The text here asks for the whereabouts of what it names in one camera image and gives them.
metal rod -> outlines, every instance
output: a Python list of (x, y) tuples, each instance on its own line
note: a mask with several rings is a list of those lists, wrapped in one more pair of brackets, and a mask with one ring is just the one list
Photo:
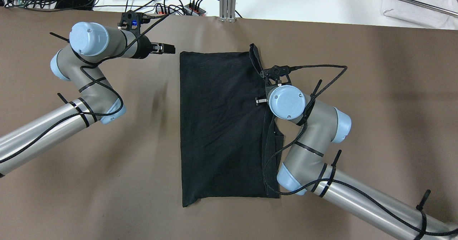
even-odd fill
[(417, 1), (417, 0), (400, 0), (400, 1), (407, 2), (407, 3), (413, 4), (413, 5), (416, 5), (416, 6), (419, 6), (419, 7), (423, 7), (423, 8), (429, 9), (429, 10), (437, 11), (437, 12), (440, 12), (442, 14), (451, 15), (453, 17), (458, 17), (458, 13), (457, 12), (453, 12), (451, 10), (446, 10), (446, 9), (443, 9), (443, 8), (440, 8), (440, 7), (436, 7), (436, 6), (433, 6), (433, 5), (430, 5), (430, 4), (426, 4), (426, 3), (423, 3), (423, 2), (420, 2), (420, 1)]

robotic arm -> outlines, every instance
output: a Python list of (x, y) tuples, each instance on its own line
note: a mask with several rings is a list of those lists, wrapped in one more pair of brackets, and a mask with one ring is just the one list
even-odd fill
[[(283, 69), (274, 66), (262, 72), (262, 76), (275, 81), (275, 84), (266, 84), (266, 99), (257, 103), (267, 102), (272, 112), (280, 119), (298, 123), (303, 118), (306, 104), (311, 101), (309, 95), (305, 95), (298, 88), (291, 85), (288, 74), (291, 69)], [(279, 79), (282, 75), (288, 78), (286, 83)], [(295, 191), (309, 182), (310, 186), (297, 192), (304, 195), (310, 191), (340, 208), (352, 213), (400, 240), (412, 239), (458, 239), (456, 225), (447, 225), (443, 222), (425, 215), (427, 221), (426, 231), (448, 232), (454, 230), (452, 235), (424, 235), (418, 237), (419, 232), (408, 227), (406, 224), (395, 219), (370, 199), (358, 193), (350, 187), (357, 188), (373, 198), (379, 204), (391, 211), (404, 222), (417, 228), (422, 228), (423, 214), (407, 204), (404, 204), (381, 191), (361, 183), (360, 181), (339, 171), (333, 165), (323, 162), (329, 144), (340, 143), (348, 135), (351, 128), (351, 119), (337, 108), (315, 100), (311, 113), (308, 113), (307, 128), (304, 134), (291, 146), (288, 156), (281, 164), (277, 175), (277, 181), (289, 191)]]
[(1, 137), (0, 177), (96, 121), (108, 124), (126, 112), (121, 97), (98, 64), (117, 56), (144, 59), (150, 53), (174, 54), (173, 45), (151, 43), (140, 33), (140, 25), (151, 19), (153, 17), (143, 13), (129, 11), (123, 13), (118, 29), (86, 22), (73, 26), (70, 44), (52, 58), (51, 70), (60, 79), (72, 81), (81, 97), (65, 101), (62, 107)]

black cloth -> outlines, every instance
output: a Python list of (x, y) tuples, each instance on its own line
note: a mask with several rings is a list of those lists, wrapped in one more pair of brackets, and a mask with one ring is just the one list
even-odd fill
[[(267, 159), (283, 146), (259, 76), (259, 55), (249, 52), (180, 54), (180, 132), (183, 207), (205, 197), (268, 197), (279, 194), (262, 179)], [(266, 178), (276, 181), (281, 155)]]

brown table surface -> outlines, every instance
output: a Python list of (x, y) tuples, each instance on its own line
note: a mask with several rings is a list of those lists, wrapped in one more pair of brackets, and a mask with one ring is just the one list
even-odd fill
[[(119, 13), (0, 9), (0, 136), (79, 97), (49, 61), (79, 21), (116, 27)], [(338, 168), (425, 211), (458, 222), (458, 33), (291, 21), (173, 16), (150, 31), (177, 53), (242, 52), (257, 44), (265, 68), (345, 64), (320, 100), (351, 116), (332, 144)], [(0, 239), (392, 239), (314, 194), (205, 198), (181, 207), (179, 55), (101, 65), (128, 112), (96, 123), (0, 180)], [(310, 93), (337, 69), (303, 69)], [(299, 127), (279, 126), (291, 141)]]

light blue joint cap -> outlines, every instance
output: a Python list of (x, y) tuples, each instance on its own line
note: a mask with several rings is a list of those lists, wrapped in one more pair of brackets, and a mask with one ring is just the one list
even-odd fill
[[(107, 111), (107, 113), (111, 113), (113, 111), (116, 111), (119, 107), (121, 106), (121, 100), (117, 99), (114, 103), (113, 103), (113, 106), (111, 106), (111, 108)], [(123, 105), (121, 110), (114, 113), (113, 115), (111, 116), (103, 116), (100, 121), (102, 122), (102, 124), (108, 124), (110, 123), (111, 121), (119, 118), (120, 116), (124, 115), (124, 113), (126, 113), (126, 106)]]
[[(288, 189), (288, 191), (294, 191), (302, 187), (302, 185), (296, 180), (296, 178), (293, 177), (293, 175), (291, 175), (291, 173), (283, 163), (280, 167), (280, 170), (278, 171), (277, 181), (281, 186)], [(304, 195), (306, 194), (306, 192), (307, 189), (302, 189), (301, 191), (298, 191), (296, 194)]]
[(350, 116), (338, 110), (336, 107), (334, 107), (334, 109), (337, 112), (337, 133), (331, 142), (340, 143), (345, 139), (348, 133), (350, 133), (351, 119)]
[(306, 98), (298, 88), (292, 85), (282, 85), (270, 93), (269, 107), (280, 119), (291, 120), (304, 113)]
[(59, 77), (60, 79), (64, 81), (70, 81), (65, 75), (62, 74), (62, 72), (59, 69), (59, 66), (57, 65), (57, 55), (59, 54), (60, 51), (57, 51), (57, 54), (54, 55), (54, 57), (51, 59), (51, 71), (54, 73), (56, 77)]
[(97, 23), (79, 22), (70, 32), (70, 46), (80, 55), (95, 56), (108, 46), (108, 31)]

